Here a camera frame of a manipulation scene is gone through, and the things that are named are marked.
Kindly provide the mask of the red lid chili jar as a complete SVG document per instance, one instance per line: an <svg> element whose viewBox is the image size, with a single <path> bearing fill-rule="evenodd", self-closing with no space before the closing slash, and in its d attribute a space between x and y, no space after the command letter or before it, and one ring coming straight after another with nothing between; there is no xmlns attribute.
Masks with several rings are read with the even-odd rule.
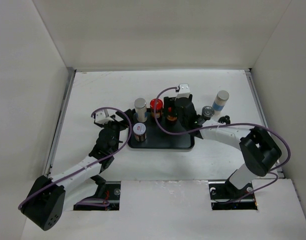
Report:
<svg viewBox="0 0 306 240"><path fill-rule="evenodd" d="M150 101L150 115L153 119L156 118L159 121L162 118L163 106L163 101L159 98Z"/></svg>

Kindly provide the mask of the silver lid blue shaker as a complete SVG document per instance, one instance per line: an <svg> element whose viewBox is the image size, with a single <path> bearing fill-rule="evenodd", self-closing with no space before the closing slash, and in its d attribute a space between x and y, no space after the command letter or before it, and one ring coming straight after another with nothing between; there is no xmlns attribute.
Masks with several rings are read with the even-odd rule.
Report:
<svg viewBox="0 0 306 240"><path fill-rule="evenodd" d="M147 121L147 103L144 98L137 98L134 101L134 109L136 114L136 119L140 123Z"/></svg>

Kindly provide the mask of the red lid sauce jar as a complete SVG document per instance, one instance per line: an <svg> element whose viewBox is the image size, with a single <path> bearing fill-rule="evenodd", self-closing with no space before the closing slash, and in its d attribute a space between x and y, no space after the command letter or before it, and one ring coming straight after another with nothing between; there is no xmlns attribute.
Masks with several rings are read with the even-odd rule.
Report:
<svg viewBox="0 0 306 240"><path fill-rule="evenodd" d="M178 120L176 113L173 111L172 107L167 108L165 121L168 125L174 125Z"/></svg>

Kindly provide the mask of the clear lid salt grinder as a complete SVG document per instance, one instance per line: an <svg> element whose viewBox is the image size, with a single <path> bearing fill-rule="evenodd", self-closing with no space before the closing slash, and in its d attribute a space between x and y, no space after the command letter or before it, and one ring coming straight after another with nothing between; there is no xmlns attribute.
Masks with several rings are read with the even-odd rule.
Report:
<svg viewBox="0 0 306 240"><path fill-rule="evenodd" d="M204 106L201 110L201 115L203 116L204 119L210 120L215 114L215 110L213 109L212 106Z"/></svg>

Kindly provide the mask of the blue label spice shaker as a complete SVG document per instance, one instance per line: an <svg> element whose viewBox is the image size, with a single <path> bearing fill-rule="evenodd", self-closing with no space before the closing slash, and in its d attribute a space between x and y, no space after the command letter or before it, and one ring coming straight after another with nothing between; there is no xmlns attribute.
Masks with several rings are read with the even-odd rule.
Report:
<svg viewBox="0 0 306 240"><path fill-rule="evenodd" d="M230 95L226 90L220 90L212 104L212 108L215 112L221 112L224 108L226 102L228 101Z"/></svg>

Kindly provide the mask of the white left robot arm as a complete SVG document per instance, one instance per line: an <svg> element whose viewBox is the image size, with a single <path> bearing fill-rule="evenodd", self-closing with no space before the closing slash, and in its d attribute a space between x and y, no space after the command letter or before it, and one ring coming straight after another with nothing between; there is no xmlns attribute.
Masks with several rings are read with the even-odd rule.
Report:
<svg viewBox="0 0 306 240"><path fill-rule="evenodd" d="M108 114L109 107L101 107L91 113L94 124L101 127L95 145L78 164L52 176L38 177L18 210L42 230L51 229L62 215L66 195L88 179L106 170L114 156L126 145L120 140L120 132L128 130L132 136L133 111L114 108L114 115Z"/></svg>

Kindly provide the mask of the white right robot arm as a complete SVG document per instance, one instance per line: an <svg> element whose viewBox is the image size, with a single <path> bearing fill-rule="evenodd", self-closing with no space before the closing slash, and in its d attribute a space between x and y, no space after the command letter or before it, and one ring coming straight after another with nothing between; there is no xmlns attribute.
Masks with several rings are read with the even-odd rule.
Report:
<svg viewBox="0 0 306 240"><path fill-rule="evenodd" d="M261 125L219 123L212 120L207 107L197 114L191 95L164 97L163 101L164 115L177 119L184 128L182 135L216 141L241 152L244 163L224 184L224 191L231 198L241 195L252 180L266 176L282 156L271 132Z"/></svg>

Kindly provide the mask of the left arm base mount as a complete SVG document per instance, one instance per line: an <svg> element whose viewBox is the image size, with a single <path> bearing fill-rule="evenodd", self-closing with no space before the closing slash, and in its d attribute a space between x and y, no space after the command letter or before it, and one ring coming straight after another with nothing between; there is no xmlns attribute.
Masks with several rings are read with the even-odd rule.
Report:
<svg viewBox="0 0 306 240"><path fill-rule="evenodd" d="M97 185L93 195L83 197L81 203L73 206L74 211L119 211L121 186L120 181L106 181L103 177L96 175L91 177Z"/></svg>

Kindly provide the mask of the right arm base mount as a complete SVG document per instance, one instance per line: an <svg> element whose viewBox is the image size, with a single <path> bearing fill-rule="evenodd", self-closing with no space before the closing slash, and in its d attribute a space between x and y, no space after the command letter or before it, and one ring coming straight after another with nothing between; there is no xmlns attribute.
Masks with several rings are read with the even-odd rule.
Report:
<svg viewBox="0 0 306 240"><path fill-rule="evenodd" d="M235 189L224 181L210 181L208 187L213 211L258 209L255 195L250 194L254 190L251 182L242 189Z"/></svg>

